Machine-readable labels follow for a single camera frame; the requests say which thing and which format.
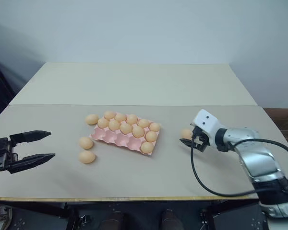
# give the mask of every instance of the tabletop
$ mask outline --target tabletop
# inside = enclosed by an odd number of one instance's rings
[[[49,162],[23,172],[0,172],[0,200],[109,201],[109,200],[202,200],[222,199],[197,183],[191,169],[190,148],[180,143],[180,131],[205,109],[228,127],[250,127],[262,138],[288,143],[264,110],[258,106],[105,106],[105,105],[10,105],[0,115],[0,138],[44,130],[52,135],[17,145],[19,157],[56,153]],[[102,116],[106,110],[134,113],[161,123],[151,156],[95,141],[91,164],[78,161],[80,137],[89,136],[93,126],[84,122],[88,114]],[[267,145],[284,173],[288,154]],[[252,189],[238,156],[212,147],[194,153],[202,181],[220,193]]]
[[[51,62],[10,104],[257,105],[228,64]]]

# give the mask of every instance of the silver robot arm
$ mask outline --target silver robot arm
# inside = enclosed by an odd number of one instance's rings
[[[235,151],[253,187],[261,191],[257,195],[262,211],[270,218],[288,218],[288,179],[270,150],[251,140],[235,146],[242,140],[260,138],[257,131],[247,127],[226,128],[205,110],[197,114],[191,125],[193,138],[203,142],[196,144],[196,149],[204,151],[205,145],[210,145],[219,151]]]

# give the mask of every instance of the floor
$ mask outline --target floor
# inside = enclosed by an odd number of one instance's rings
[[[129,230],[158,230],[163,210],[171,208],[182,221],[185,230],[205,230],[199,217],[210,202],[117,202],[76,205],[80,215],[90,215],[92,222],[82,230],[97,230],[99,223],[113,211],[127,214]],[[261,230],[263,216],[258,205],[227,212],[214,218],[217,230]],[[64,230],[66,219],[14,209],[10,230]]]

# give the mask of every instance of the pink egg tray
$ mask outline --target pink egg tray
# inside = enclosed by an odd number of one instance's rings
[[[149,127],[143,128],[144,129],[144,136],[141,138],[136,138],[135,136],[133,136],[132,132],[128,133],[128,134],[123,134],[120,130],[116,130],[116,131],[112,131],[109,129],[109,127],[106,127],[104,129],[99,128],[97,125],[94,128],[94,133],[90,135],[91,138],[95,139],[95,140],[102,140],[106,143],[112,143],[115,144],[119,147],[126,147],[130,150],[134,150],[134,151],[138,151],[140,153],[141,152],[141,145],[142,143],[146,142],[145,136],[146,133],[149,132]],[[153,146],[155,147],[156,145],[156,141],[151,142],[153,144]]]

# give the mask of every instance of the egg carton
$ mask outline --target egg carton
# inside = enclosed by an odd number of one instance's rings
[[[128,133],[128,134],[123,134],[119,129],[116,131],[112,131],[109,129],[109,127],[106,127],[104,129],[99,128],[98,125],[95,126],[94,128],[94,133],[90,135],[91,138],[95,139],[95,140],[102,140],[106,143],[112,143],[115,144],[119,147],[126,147],[130,150],[134,150],[134,151],[138,151],[144,155],[152,155],[152,151],[151,153],[143,153],[141,152],[141,145],[144,142],[147,142],[145,139],[146,133],[149,132],[149,127],[145,127],[143,128],[144,130],[144,136],[141,138],[136,138],[132,132]],[[151,142],[155,148],[156,145],[156,141]]]

